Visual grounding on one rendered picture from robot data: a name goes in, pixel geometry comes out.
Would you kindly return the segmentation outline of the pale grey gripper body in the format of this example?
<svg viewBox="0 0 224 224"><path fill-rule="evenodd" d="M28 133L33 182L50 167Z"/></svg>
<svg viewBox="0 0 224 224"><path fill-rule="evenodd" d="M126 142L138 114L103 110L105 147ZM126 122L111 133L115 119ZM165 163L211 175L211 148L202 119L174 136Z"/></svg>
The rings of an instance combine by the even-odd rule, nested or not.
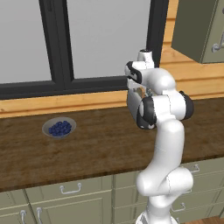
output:
<svg viewBox="0 0 224 224"><path fill-rule="evenodd" d="M139 88L140 85L136 83L135 81L133 81L132 79L127 79L127 87L129 89L134 89L134 88Z"/></svg>

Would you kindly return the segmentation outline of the silver toaster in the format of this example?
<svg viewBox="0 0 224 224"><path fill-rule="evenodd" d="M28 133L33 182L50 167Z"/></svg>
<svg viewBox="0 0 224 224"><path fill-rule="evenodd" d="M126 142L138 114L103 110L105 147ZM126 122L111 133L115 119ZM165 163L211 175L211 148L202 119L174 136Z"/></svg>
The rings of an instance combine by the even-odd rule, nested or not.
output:
<svg viewBox="0 0 224 224"><path fill-rule="evenodd" d="M138 107L142 100L142 89L140 87L129 89L127 95L127 106L131 113L136 125L140 129L148 129L148 123L137 113Z"/></svg>

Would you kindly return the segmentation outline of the blueberries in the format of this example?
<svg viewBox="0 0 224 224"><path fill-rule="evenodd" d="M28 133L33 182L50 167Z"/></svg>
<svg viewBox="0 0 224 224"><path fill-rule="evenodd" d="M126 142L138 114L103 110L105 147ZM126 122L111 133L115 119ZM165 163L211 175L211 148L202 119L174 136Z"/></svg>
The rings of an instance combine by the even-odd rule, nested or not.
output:
<svg viewBox="0 0 224 224"><path fill-rule="evenodd" d="M62 137L71 131L72 125L67 122L56 122L52 127L48 129L49 133L54 137Z"/></svg>

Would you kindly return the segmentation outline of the grey bowl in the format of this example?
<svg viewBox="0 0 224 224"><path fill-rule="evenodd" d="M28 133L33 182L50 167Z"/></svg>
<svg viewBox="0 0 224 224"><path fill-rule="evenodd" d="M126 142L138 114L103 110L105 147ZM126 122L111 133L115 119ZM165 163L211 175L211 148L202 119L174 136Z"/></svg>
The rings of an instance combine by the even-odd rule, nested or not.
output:
<svg viewBox="0 0 224 224"><path fill-rule="evenodd" d="M53 136L49 133L48 129L50 127L52 127L56 122L64 122L64 121L67 121L72 125L71 131L68 134L66 134L64 136ZM69 118L69 117L56 117L56 118L50 119L44 123L44 125L42 126L42 132L48 137L62 139L62 138L69 136L76 129L76 127L77 127L77 124L74 119Z"/></svg>

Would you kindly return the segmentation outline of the wide olive drawer front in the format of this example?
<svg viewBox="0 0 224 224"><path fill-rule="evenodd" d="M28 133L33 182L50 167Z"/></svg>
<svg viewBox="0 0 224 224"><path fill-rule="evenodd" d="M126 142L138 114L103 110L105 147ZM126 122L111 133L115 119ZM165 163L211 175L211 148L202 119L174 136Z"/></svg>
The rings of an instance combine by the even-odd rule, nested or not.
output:
<svg viewBox="0 0 224 224"><path fill-rule="evenodd" d="M74 189L78 183L82 183L80 192L76 194L63 195L60 192L60 186ZM89 193L98 193L112 189L112 176L103 176L97 178L86 178L70 182L64 182L53 185L42 185L32 188L26 188L26 194L31 203L36 203L44 200L56 200L69 196L84 195Z"/></svg>

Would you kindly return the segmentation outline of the olive cupboard door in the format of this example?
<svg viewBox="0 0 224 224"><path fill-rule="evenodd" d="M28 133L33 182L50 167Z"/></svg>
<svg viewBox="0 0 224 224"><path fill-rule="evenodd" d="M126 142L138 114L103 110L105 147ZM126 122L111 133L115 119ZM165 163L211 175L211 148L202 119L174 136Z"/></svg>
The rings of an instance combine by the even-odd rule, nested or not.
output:
<svg viewBox="0 0 224 224"><path fill-rule="evenodd" d="M21 210L26 211L26 216L24 217L25 224L32 224L28 206L14 206L12 208L0 209L0 224L23 224L20 215Z"/></svg>
<svg viewBox="0 0 224 224"><path fill-rule="evenodd" d="M37 207L42 208L40 215L43 224L111 224L112 191L69 196L31 203L31 208L39 224Z"/></svg>

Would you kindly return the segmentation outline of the small olive drawer front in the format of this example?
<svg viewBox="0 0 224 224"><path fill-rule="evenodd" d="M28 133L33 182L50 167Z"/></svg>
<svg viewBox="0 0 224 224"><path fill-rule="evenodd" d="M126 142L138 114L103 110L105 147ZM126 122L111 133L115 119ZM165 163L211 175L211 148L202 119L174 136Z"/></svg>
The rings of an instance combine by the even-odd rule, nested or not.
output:
<svg viewBox="0 0 224 224"><path fill-rule="evenodd" d="M0 192L0 208L15 207L26 203L27 201L22 190Z"/></svg>

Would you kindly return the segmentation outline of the black window frame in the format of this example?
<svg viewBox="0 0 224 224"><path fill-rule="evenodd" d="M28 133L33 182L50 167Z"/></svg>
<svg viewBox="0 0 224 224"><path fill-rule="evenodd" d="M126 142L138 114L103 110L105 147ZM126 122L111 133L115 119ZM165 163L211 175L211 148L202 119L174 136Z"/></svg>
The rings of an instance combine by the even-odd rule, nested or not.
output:
<svg viewBox="0 0 224 224"><path fill-rule="evenodd" d="M0 0L0 100L124 90L161 59L169 0Z"/></svg>

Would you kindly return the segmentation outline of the olive wall cupboard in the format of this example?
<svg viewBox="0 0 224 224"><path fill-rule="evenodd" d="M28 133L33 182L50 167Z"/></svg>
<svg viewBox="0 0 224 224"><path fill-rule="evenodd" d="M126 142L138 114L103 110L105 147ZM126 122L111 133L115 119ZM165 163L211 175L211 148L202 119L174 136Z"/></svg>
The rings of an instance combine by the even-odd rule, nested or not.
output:
<svg viewBox="0 0 224 224"><path fill-rule="evenodd" d="M224 0L178 0L171 47L200 64L224 63L224 48L212 52L220 42L224 42Z"/></svg>

